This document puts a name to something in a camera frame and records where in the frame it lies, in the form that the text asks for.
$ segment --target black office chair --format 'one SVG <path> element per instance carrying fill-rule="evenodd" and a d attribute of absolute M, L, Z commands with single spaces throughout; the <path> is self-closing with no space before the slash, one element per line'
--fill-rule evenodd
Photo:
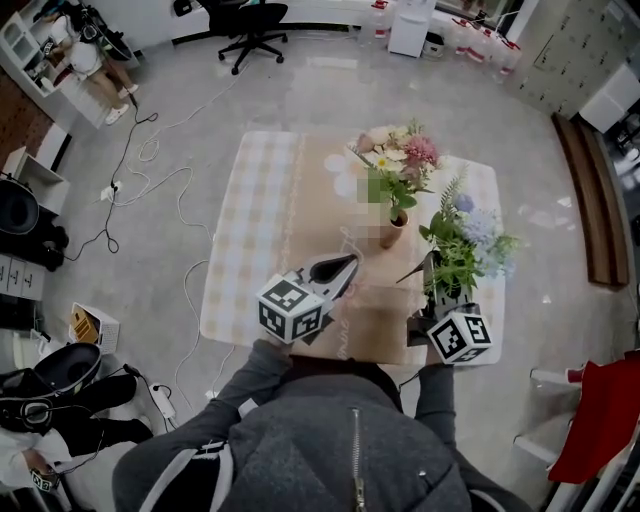
<path fill-rule="evenodd" d="M 200 1 L 202 7 L 209 13 L 209 30 L 212 34 L 229 37 L 239 35 L 247 36 L 246 40 L 233 43 L 218 52 L 218 58 L 224 60 L 225 53 L 242 49 L 240 57 L 236 60 L 233 68 L 231 68 L 232 75 L 238 74 L 238 66 L 240 66 L 249 52 L 255 48 L 260 48 L 277 55 L 276 62 L 278 64 L 284 62 L 282 53 L 265 43 L 274 39 L 282 39 L 282 42 L 286 43 L 287 35 L 285 33 L 264 35 L 264 33 L 278 27 L 282 18 L 287 14 L 288 7 L 285 4 L 267 4 L 264 0 L 261 0 L 261 3 L 257 5 L 242 7 L 247 1 L 248 0 L 230 0 L 228 2 L 221 2 L 219 0 Z"/>

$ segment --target white flower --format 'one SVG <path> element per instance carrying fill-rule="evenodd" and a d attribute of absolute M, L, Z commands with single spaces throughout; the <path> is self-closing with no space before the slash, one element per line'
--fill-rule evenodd
<path fill-rule="evenodd" d="M 367 135 L 376 146 L 382 146 L 389 140 L 389 129 L 386 126 L 378 126 L 369 130 Z"/>
<path fill-rule="evenodd" d="M 404 168 L 404 165 L 402 165 L 401 162 L 396 162 L 386 155 L 379 155 L 378 153 L 371 152 L 362 156 L 364 156 L 367 162 L 370 162 L 371 165 L 375 165 L 378 169 L 382 169 L 384 171 L 400 172 Z"/>
<path fill-rule="evenodd" d="M 394 162 L 399 162 L 407 158 L 407 154 L 404 151 L 397 149 L 387 149 L 384 154 L 389 160 L 393 160 Z"/>

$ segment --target zipper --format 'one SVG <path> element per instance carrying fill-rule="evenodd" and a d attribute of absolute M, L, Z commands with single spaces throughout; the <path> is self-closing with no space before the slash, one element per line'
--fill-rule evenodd
<path fill-rule="evenodd" d="M 364 506 L 364 480 L 360 477 L 360 409 L 353 408 L 352 459 L 353 482 L 356 491 L 356 512 L 366 512 Z"/>

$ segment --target white cabinet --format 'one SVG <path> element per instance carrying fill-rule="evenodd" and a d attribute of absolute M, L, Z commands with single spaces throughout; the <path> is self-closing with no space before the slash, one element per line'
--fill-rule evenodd
<path fill-rule="evenodd" d="M 0 293 L 7 293 L 9 285 L 9 267 L 11 266 L 11 258 L 0 254 Z"/>
<path fill-rule="evenodd" d="M 33 263 L 27 263 L 22 279 L 22 297 L 31 300 L 42 298 L 44 287 L 44 268 Z"/>
<path fill-rule="evenodd" d="M 14 297 L 20 297 L 22 295 L 22 278 L 24 276 L 24 261 L 11 260 L 11 266 L 9 267 L 9 286 L 7 288 L 7 295 L 13 295 Z"/>
<path fill-rule="evenodd" d="M 0 293 L 41 300 L 45 268 L 0 254 Z"/>

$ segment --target pink flower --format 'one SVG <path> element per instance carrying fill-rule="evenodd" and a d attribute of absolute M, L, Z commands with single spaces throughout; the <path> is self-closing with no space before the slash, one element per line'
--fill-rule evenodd
<path fill-rule="evenodd" d="M 436 165 L 438 162 L 438 151 L 432 142 L 424 135 L 414 135 L 404 147 L 408 160 L 411 163 L 428 162 Z"/>

